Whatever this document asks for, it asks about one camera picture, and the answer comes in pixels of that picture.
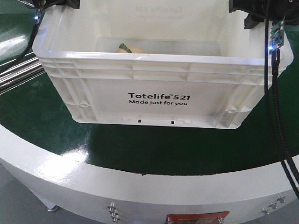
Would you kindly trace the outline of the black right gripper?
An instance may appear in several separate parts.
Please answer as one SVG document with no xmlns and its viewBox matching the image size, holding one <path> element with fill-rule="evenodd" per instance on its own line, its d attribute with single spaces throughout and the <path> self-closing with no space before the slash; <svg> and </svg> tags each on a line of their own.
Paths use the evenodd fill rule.
<svg viewBox="0 0 299 224">
<path fill-rule="evenodd" d="M 229 0 L 228 11 L 230 13 L 243 11 L 244 0 Z M 248 15 L 244 19 L 244 29 L 252 29 L 260 22 L 264 22 L 266 16 L 267 0 L 250 0 Z M 271 0 L 269 7 L 269 20 L 279 21 L 284 19 L 285 25 L 299 24 L 298 0 Z"/>
</svg>

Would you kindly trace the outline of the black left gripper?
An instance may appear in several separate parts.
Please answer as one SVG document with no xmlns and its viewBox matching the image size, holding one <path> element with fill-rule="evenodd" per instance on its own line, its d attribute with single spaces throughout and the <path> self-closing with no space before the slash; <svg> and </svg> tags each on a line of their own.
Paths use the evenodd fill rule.
<svg viewBox="0 0 299 224">
<path fill-rule="evenodd" d="M 54 5 L 67 5 L 73 9 L 80 9 L 80 0 L 18 0 L 28 8 L 47 9 Z"/>
</svg>

